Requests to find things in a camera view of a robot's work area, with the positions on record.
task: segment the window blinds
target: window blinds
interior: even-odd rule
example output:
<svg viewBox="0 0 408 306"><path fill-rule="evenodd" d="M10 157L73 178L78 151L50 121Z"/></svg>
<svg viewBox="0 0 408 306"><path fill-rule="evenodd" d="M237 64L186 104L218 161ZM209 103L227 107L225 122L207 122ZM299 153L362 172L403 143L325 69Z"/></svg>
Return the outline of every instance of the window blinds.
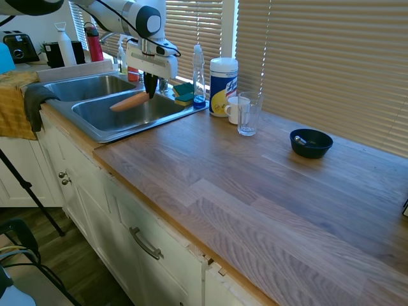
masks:
<svg viewBox="0 0 408 306"><path fill-rule="evenodd" d="M221 54L222 0L167 0L166 8L166 39L182 54L178 57L178 76L193 79L193 49L199 43L204 53L205 80L209 84L210 61ZM105 33L100 27L98 32ZM118 40L118 34L109 37L102 50L116 56Z"/></svg>
<svg viewBox="0 0 408 306"><path fill-rule="evenodd" d="M84 31L84 18L82 16L82 10L71 1L69 2L69 8L71 9L72 19L74 21L78 40L81 42L82 48L88 50L87 37Z"/></svg>
<svg viewBox="0 0 408 306"><path fill-rule="evenodd" d="M240 0L238 90L263 109L408 157L408 1Z"/></svg>

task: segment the white wall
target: white wall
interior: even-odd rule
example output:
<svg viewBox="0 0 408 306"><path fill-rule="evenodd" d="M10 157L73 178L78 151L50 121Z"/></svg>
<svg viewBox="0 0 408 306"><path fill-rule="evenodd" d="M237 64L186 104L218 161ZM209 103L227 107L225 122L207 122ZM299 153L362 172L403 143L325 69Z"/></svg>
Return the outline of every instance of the white wall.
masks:
<svg viewBox="0 0 408 306"><path fill-rule="evenodd" d="M0 20L8 16L0 15ZM66 33L71 40L77 40L74 22L71 16L68 0L55 13L43 16L16 16L12 21L0 27L0 31L22 31L30 36L36 50L43 41L49 43L58 40L58 32L54 27L56 22L66 22Z"/></svg>

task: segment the red water bottle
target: red water bottle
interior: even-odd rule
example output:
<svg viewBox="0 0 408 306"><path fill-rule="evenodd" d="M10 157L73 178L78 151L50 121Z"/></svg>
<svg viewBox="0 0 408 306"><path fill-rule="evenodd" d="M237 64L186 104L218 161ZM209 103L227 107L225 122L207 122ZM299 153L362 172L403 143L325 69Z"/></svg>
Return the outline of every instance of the red water bottle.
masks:
<svg viewBox="0 0 408 306"><path fill-rule="evenodd" d="M89 53L91 53L92 62L103 61L103 53L102 53L101 44L99 43L98 30L90 22L86 22L84 24L84 30L87 35Z"/></svg>

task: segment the kitchen sink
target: kitchen sink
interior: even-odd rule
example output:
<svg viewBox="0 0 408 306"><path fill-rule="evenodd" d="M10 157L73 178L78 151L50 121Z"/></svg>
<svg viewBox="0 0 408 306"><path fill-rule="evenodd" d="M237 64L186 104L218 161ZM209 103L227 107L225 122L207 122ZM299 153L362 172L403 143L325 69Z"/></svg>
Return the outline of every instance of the kitchen sink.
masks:
<svg viewBox="0 0 408 306"><path fill-rule="evenodd" d="M76 104L72 110L90 125L101 131L123 131L142 126L184 110L164 96L155 94L153 99L124 112L113 112L109 108L134 95L133 92Z"/></svg>
<svg viewBox="0 0 408 306"><path fill-rule="evenodd" d="M45 85L61 101L83 101L107 96L117 92L130 91L136 86L113 75L95 75L74 78Z"/></svg>
<svg viewBox="0 0 408 306"><path fill-rule="evenodd" d="M110 107L134 94L144 91L138 82L128 82L118 73L87 76L41 84L54 92L60 100L48 99L65 118L99 143L145 131L169 121L208 108L174 103L173 91L156 91L148 102L124 112L113 112Z"/></svg>

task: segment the dark blue bowl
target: dark blue bowl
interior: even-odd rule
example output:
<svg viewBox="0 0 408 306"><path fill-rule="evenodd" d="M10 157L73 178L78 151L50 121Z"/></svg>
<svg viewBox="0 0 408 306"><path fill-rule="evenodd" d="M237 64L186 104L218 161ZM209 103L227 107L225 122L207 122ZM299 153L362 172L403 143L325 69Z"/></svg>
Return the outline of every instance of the dark blue bowl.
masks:
<svg viewBox="0 0 408 306"><path fill-rule="evenodd" d="M295 141L295 137L303 138L307 143L302 145ZM333 145L330 136L315 129L296 129L290 134L292 149L300 156L306 158L321 158Z"/></svg>

